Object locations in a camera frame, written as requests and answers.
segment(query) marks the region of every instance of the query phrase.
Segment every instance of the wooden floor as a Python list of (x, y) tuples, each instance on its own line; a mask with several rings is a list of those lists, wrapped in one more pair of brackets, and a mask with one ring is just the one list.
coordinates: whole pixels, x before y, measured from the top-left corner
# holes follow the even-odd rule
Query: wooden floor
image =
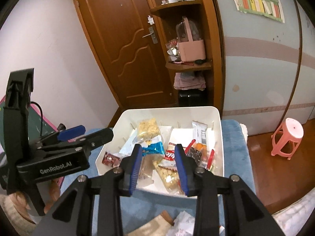
[[(272, 133), (248, 137), (256, 194), (272, 214), (315, 187), (315, 119), (303, 128), (304, 137), (291, 160), (270, 155)], [(289, 152), (289, 148), (286, 145), (283, 151)]]

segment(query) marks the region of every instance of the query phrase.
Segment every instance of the corner shelf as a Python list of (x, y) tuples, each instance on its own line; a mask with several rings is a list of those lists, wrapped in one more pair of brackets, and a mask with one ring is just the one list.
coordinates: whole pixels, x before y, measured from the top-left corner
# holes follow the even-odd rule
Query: corner shelf
[(177, 73), (188, 72), (188, 71), (202, 71), (202, 70), (211, 70), (212, 69), (212, 61), (205, 62), (202, 65), (185, 65), (185, 64), (175, 64), (166, 62), (165, 67), (169, 70), (172, 70)]
[(151, 13), (155, 16), (160, 16), (163, 12), (168, 12), (173, 7), (179, 7), (179, 6), (188, 6), (188, 5), (200, 5), (202, 4), (202, 0), (194, 0), (194, 1), (181, 1), (181, 2), (175, 2), (175, 3), (168, 3), (156, 6), (152, 9), (150, 9)]

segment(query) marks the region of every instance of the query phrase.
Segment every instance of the white plastic bin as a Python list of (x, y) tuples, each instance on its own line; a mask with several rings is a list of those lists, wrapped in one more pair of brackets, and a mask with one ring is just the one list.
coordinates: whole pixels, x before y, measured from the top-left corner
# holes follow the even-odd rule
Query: white plastic bin
[[(215, 168), (213, 173), (218, 176), (224, 176), (224, 154), (220, 114), (217, 108), (212, 106), (205, 107), (176, 107), (176, 108), (155, 108), (155, 109), (133, 109), (123, 112), (113, 128), (114, 138), (111, 142), (105, 144), (96, 159), (96, 167), (99, 175), (105, 174), (109, 167), (102, 164), (106, 151), (114, 154), (120, 151), (125, 141), (137, 128), (140, 120), (156, 118), (159, 125), (173, 126), (182, 129), (191, 129), (191, 138), (193, 139), (192, 122), (197, 121), (208, 125), (206, 132), (207, 149), (215, 150)], [(154, 184), (139, 188), (143, 191), (154, 192), (162, 195), (172, 195), (165, 189), (162, 180), (156, 171), (153, 171), (152, 179)], [(172, 195), (176, 197), (185, 197), (184, 195)]]

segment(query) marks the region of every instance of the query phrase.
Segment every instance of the green chalkboard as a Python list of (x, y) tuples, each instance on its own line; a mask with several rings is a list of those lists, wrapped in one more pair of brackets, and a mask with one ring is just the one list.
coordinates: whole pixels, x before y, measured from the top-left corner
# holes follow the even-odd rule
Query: green chalkboard
[[(3, 107), (4, 100), (0, 102), (0, 144), (2, 145), (4, 151), (4, 134), (3, 134)], [(40, 126), (41, 126), (41, 117), (40, 115), (32, 108), (29, 108), (28, 114), (28, 137), (29, 140), (33, 140), (39, 137), (40, 135)], [(47, 122), (43, 122), (43, 136), (55, 131)]]

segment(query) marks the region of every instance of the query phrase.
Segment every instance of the pink handle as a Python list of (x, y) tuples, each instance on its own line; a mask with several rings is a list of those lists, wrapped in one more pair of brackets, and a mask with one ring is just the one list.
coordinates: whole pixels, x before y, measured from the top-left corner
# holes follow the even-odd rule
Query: pink handle
[(184, 22), (185, 22), (185, 26), (186, 26), (186, 30), (187, 30), (188, 41), (193, 42), (193, 36), (192, 36), (192, 32), (190, 30), (190, 26), (189, 26), (189, 22), (188, 22), (187, 17), (184, 17)]

